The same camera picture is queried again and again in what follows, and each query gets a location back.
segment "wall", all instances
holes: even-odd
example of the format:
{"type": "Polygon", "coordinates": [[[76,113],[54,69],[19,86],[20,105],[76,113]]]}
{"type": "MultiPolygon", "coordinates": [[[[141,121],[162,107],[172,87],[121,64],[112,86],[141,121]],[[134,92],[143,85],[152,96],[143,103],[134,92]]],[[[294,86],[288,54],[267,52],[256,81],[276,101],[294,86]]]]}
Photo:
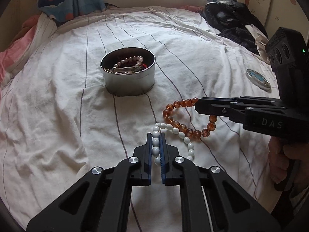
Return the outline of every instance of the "wall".
{"type": "Polygon", "coordinates": [[[271,0],[265,24],[269,38],[279,27],[297,30],[308,41],[309,21],[296,0],[271,0]]]}
{"type": "Polygon", "coordinates": [[[30,16],[39,14],[36,0],[11,0],[0,17],[0,51],[7,48],[30,16]]]}

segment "amber bead bracelet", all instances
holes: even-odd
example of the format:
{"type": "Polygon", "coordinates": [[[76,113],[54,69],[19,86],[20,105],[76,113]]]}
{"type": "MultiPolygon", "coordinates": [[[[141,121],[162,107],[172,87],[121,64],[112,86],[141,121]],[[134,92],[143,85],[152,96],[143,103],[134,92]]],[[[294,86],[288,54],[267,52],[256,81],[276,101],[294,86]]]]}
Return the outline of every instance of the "amber bead bracelet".
{"type": "Polygon", "coordinates": [[[184,132],[187,137],[189,138],[195,138],[200,139],[201,135],[203,137],[208,137],[210,135],[210,131],[214,131],[216,129],[215,122],[217,121],[217,116],[210,115],[209,116],[209,123],[207,125],[207,128],[200,130],[193,131],[191,128],[187,128],[185,124],[180,124],[179,121],[174,120],[171,116],[172,111],[174,108],[180,108],[180,107],[192,107],[195,105],[195,103],[198,101],[198,98],[193,99],[187,99],[182,101],[175,101],[173,104],[168,104],[166,106],[166,109],[163,111],[163,117],[165,119],[165,122],[167,124],[171,124],[173,127],[176,127],[179,129],[180,132],[184,132]]]}

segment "camera lens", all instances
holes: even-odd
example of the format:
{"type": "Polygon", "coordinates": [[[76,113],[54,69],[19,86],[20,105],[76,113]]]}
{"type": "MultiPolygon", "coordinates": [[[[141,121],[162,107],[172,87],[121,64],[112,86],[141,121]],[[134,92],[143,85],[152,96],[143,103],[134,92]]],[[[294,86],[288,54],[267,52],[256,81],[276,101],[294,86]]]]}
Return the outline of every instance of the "camera lens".
{"type": "Polygon", "coordinates": [[[272,54],[270,54],[269,59],[270,59],[270,64],[271,64],[271,65],[274,65],[274,64],[275,64],[275,60],[274,60],[272,54]]]}
{"type": "Polygon", "coordinates": [[[281,54],[280,54],[280,51],[275,48],[275,58],[277,59],[278,63],[282,63],[282,58],[281,58],[281,54]]]}
{"type": "Polygon", "coordinates": [[[283,44],[282,45],[282,50],[283,50],[283,53],[284,53],[285,57],[287,59],[289,59],[289,48],[285,44],[283,44]]]}

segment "white cloth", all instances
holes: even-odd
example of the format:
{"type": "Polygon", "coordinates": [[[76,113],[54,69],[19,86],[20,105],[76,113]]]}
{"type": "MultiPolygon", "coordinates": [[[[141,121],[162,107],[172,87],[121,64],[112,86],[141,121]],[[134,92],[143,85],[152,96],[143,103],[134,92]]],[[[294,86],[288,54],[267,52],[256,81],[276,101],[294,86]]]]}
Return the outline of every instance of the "white cloth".
{"type": "Polygon", "coordinates": [[[270,65],[270,60],[265,50],[265,45],[268,43],[268,38],[253,24],[246,25],[246,29],[255,39],[254,43],[257,46],[257,51],[259,52],[261,58],[270,65]]]}
{"type": "MultiPolygon", "coordinates": [[[[2,91],[2,200],[25,228],[92,167],[114,167],[126,153],[132,156],[152,126],[163,122],[168,103],[206,94],[279,97],[270,66],[217,36],[199,14],[162,7],[113,9],[64,24],[2,91]],[[99,63],[106,53],[129,46],[156,55],[155,85],[146,95],[114,97],[104,87],[99,63]],[[264,74],[271,92],[254,86],[246,69],[264,74]]],[[[208,116],[193,107],[188,111],[197,129],[206,127],[208,116]]],[[[183,108],[174,118],[192,128],[183,108]]],[[[216,125],[203,138],[208,147],[194,142],[194,162],[206,168],[221,165],[271,211],[280,193],[269,178],[269,137],[245,131],[228,118],[218,118],[216,125]]],[[[169,132],[166,140],[187,156],[178,136],[169,132]]],[[[132,203],[142,231],[181,231],[179,187],[162,185],[159,167],[152,167],[150,187],[133,188],[132,203]]],[[[128,231],[138,231],[131,208],[128,231]]]]}

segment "finger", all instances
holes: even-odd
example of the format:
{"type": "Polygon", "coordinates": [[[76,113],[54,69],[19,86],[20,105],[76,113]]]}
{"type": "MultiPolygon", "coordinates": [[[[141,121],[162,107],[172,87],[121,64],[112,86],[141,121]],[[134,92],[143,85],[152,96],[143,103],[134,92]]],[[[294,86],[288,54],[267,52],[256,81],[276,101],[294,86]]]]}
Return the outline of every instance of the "finger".
{"type": "Polygon", "coordinates": [[[309,144],[284,145],[283,151],[290,159],[309,161],[309,144]]]}
{"type": "Polygon", "coordinates": [[[273,182],[275,182],[276,184],[279,184],[281,182],[281,180],[279,180],[275,175],[270,175],[270,178],[272,179],[273,182]]]}
{"type": "Polygon", "coordinates": [[[276,167],[273,164],[269,164],[269,169],[270,169],[270,175],[273,177],[277,177],[280,181],[283,181],[287,176],[287,172],[285,170],[276,167]]]}
{"type": "Polygon", "coordinates": [[[289,167],[289,159],[283,154],[275,154],[273,152],[269,152],[268,159],[271,164],[283,170],[287,170],[289,167]]]}
{"type": "Polygon", "coordinates": [[[268,143],[268,147],[269,147],[270,151],[272,151],[275,154],[278,154],[278,153],[280,153],[282,146],[283,145],[282,145],[279,138],[277,138],[277,137],[271,137],[270,138],[270,141],[268,143]]]}

